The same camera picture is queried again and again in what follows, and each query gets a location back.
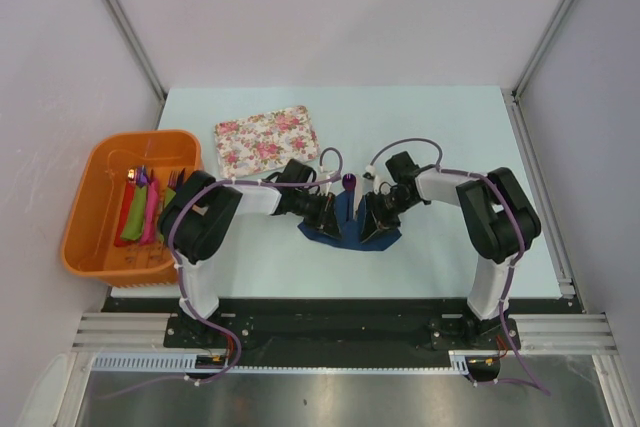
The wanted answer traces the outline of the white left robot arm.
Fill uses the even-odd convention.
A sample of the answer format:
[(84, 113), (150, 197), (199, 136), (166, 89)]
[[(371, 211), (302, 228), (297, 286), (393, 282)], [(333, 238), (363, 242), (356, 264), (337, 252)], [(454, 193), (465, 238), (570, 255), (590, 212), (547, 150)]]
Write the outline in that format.
[(311, 233), (340, 240), (336, 196), (322, 188), (336, 178), (318, 181), (312, 167), (295, 159), (265, 180), (218, 180), (201, 170), (189, 176), (163, 208), (157, 229), (174, 260), (179, 306), (190, 316), (185, 332), (191, 340), (207, 347), (220, 337), (221, 323), (211, 316), (219, 307), (211, 258), (234, 218), (294, 214)]

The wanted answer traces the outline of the dark blue paper napkin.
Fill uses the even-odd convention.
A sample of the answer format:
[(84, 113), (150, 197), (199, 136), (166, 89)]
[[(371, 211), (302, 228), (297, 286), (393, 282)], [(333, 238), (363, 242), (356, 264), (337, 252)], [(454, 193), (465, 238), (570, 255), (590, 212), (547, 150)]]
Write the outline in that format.
[[(362, 212), (364, 207), (367, 207), (367, 194), (362, 197), (358, 214)], [(344, 192), (336, 196), (335, 200), (335, 215), (339, 223), (342, 238), (332, 239), (327, 236), (321, 235), (316, 230), (307, 227), (303, 221), (298, 224), (298, 230), (308, 239), (313, 242), (328, 245), (330, 247), (362, 251), (362, 252), (382, 252), (390, 248), (396, 243), (402, 234), (399, 227), (394, 230), (388, 230), (386, 234), (374, 239), (371, 242), (359, 241), (359, 222), (351, 219), (349, 222), (345, 221), (345, 196)]]

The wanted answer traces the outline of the purple metal spoon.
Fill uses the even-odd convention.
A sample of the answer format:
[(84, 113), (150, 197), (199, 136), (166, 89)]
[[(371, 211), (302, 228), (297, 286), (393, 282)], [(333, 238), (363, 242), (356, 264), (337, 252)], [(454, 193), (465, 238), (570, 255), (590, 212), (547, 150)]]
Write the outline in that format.
[(349, 222), (353, 216), (353, 202), (355, 196), (355, 189), (357, 186), (356, 176), (352, 173), (347, 173), (342, 177), (342, 187), (345, 196), (345, 221)]

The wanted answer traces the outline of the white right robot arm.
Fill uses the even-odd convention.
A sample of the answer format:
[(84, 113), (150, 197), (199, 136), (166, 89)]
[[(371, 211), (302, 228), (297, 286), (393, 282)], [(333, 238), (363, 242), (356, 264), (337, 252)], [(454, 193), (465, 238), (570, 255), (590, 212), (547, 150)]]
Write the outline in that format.
[(386, 167), (393, 184), (364, 196), (358, 239), (362, 244), (397, 234), (400, 215), (418, 204), (445, 203), (460, 209), (478, 254), (467, 306), (474, 314), (461, 323), (463, 340), (484, 348), (497, 336), (493, 319), (506, 314), (516, 267), (541, 235), (540, 219), (514, 173), (501, 167), (486, 174), (421, 167), (408, 152)]

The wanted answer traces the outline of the silver table knife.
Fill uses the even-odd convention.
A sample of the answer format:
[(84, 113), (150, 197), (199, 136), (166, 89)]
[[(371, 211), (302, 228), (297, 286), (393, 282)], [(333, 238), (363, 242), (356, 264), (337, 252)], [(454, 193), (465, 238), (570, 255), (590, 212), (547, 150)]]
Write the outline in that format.
[(357, 183), (352, 189), (351, 197), (351, 218), (356, 221), (358, 217), (358, 211), (363, 196), (363, 187), (360, 183)]

